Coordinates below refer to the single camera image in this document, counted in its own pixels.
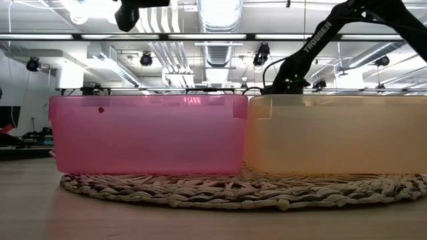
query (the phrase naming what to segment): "red object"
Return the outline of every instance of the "red object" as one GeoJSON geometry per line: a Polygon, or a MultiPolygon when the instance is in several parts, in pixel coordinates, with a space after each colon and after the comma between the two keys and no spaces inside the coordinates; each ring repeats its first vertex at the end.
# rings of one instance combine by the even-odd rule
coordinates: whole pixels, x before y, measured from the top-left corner
{"type": "Polygon", "coordinates": [[[0,133],[8,133],[12,129],[14,129],[13,125],[12,124],[8,124],[4,128],[0,129],[0,133]]]}
{"type": "Polygon", "coordinates": [[[64,173],[237,173],[241,95],[55,96],[49,119],[64,173]]]}

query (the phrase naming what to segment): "plastic storage bin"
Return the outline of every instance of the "plastic storage bin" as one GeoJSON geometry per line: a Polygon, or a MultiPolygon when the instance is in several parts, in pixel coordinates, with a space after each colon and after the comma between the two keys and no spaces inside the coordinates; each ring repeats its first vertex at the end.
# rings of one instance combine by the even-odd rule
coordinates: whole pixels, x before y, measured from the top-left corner
{"type": "Polygon", "coordinates": [[[245,161],[270,173],[427,173],[427,98],[250,100],[245,161]]]}
{"type": "Polygon", "coordinates": [[[248,98],[239,95],[51,97],[64,173],[236,173],[248,98]]]}

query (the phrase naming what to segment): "wall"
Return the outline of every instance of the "wall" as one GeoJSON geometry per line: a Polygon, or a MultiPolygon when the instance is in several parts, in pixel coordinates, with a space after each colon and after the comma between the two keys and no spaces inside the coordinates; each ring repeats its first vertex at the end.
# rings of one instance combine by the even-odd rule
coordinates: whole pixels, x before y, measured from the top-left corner
{"type": "Polygon", "coordinates": [[[60,95],[55,91],[55,84],[56,78],[51,77],[49,82],[46,73],[30,73],[24,64],[7,58],[0,51],[0,87],[3,89],[0,106],[21,106],[18,128],[9,134],[22,136],[32,131],[32,117],[35,118],[36,131],[51,126],[49,97],[60,95]]]}

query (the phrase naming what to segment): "woven round rug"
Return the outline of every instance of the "woven round rug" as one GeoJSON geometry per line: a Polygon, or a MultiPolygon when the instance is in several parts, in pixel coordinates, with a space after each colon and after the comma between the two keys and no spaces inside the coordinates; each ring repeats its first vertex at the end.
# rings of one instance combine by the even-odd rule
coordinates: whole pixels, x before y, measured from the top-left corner
{"type": "Polygon", "coordinates": [[[272,175],[244,167],[237,175],[75,175],[61,186],[97,199],[171,207],[279,210],[391,203],[427,193],[423,175],[272,175]]]}

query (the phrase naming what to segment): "wooden table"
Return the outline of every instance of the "wooden table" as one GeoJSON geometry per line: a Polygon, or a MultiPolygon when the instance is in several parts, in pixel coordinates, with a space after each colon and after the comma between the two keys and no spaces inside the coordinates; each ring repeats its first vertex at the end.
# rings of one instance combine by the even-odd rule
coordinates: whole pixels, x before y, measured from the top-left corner
{"type": "Polygon", "coordinates": [[[427,239],[427,199],[289,212],[170,209],[69,193],[60,176],[52,159],[0,161],[0,239],[427,239]]]}

